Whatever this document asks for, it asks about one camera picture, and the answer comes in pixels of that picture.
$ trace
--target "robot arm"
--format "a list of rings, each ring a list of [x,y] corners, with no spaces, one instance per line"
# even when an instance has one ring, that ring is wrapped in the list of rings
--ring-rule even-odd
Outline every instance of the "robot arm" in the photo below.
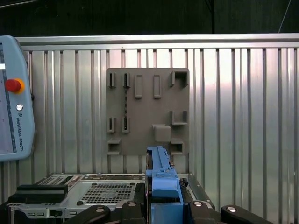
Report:
[[[193,201],[188,182],[178,178],[166,150],[148,147],[147,153],[146,183],[140,185],[139,200],[118,204],[113,212],[94,205],[65,224],[271,224],[236,205],[216,212],[212,203]]]

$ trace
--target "metal screw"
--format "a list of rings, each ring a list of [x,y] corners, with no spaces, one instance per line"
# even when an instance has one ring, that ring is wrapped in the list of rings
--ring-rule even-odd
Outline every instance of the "metal screw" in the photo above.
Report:
[[[202,203],[200,203],[200,202],[194,202],[194,205],[197,206],[197,207],[200,207],[200,206],[202,206]]]
[[[103,212],[104,209],[97,209],[96,212]]]
[[[16,106],[16,109],[17,109],[17,111],[21,111],[21,110],[23,110],[23,105],[22,105],[22,104],[18,104],[18,105]]]
[[[229,210],[230,212],[236,212],[237,211],[234,207],[228,207],[227,210]]]

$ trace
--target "aluminum panel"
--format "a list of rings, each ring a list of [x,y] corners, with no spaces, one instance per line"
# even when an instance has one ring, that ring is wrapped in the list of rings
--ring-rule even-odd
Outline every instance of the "aluminum panel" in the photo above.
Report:
[[[91,52],[89,50],[78,52],[78,166],[81,173],[88,173],[93,169],[90,159],[93,157],[92,147],[92,69]]]
[[[75,51],[64,51],[62,59],[62,159],[63,173],[78,171],[78,136],[77,136],[77,85],[78,55]]]
[[[279,78],[278,49],[266,49],[266,154],[264,178],[266,179],[266,218],[275,222],[279,215]]]
[[[47,82],[47,115],[46,115],[46,142],[55,142],[55,79],[54,79],[54,52],[48,51],[46,56],[46,82]],[[47,174],[51,174],[55,172],[55,145],[52,146],[52,150],[46,150],[46,159],[47,159]]]
[[[189,163],[191,164],[194,153],[194,175],[196,179],[205,186],[205,159],[204,159],[204,88],[203,88],[203,51],[194,50],[194,107],[195,107],[195,148],[194,152],[190,148]]]
[[[62,89],[62,78],[63,78],[63,71],[62,71],[62,60],[63,55],[60,51],[54,51],[52,53],[52,76],[54,77],[54,135],[53,135],[53,154],[54,154],[54,161],[50,162],[51,165],[54,166],[55,173],[61,173],[62,167],[64,164],[64,160],[62,159],[63,156],[63,139],[62,139],[62,98],[63,98],[63,89]]]
[[[194,173],[217,209],[236,203],[274,223],[298,220],[299,34],[19,41],[28,51],[37,135],[31,157],[1,163],[2,201],[52,171],[145,172],[145,156],[107,156],[106,69],[183,66],[194,119],[189,159],[174,156],[177,169]]]
[[[38,127],[34,150],[34,181],[47,175],[47,74],[46,58],[44,51],[32,52],[32,93],[35,96],[33,113],[35,126]]]
[[[264,108],[263,108],[263,49],[250,50],[250,181],[249,209],[263,216],[264,207]]]
[[[219,133],[218,133],[218,52],[204,49],[204,135],[205,180],[204,189],[219,210]]]
[[[233,70],[232,50],[219,50],[220,204],[233,201]]]
[[[235,175],[234,180],[234,190],[233,197],[234,203],[238,206],[242,206],[242,138],[240,133],[242,133],[242,104],[241,104],[241,50],[235,49],[235,56],[233,58],[233,69],[235,75],[235,84],[233,87],[235,88],[235,120],[234,120],[234,137],[235,137],[235,154],[233,155],[235,160],[235,168],[233,168],[233,172]]]

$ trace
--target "gray pegboard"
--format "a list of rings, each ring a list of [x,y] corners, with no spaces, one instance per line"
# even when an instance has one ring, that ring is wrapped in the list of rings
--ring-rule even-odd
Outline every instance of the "gray pegboard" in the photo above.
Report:
[[[108,154],[189,152],[189,70],[107,69]]]

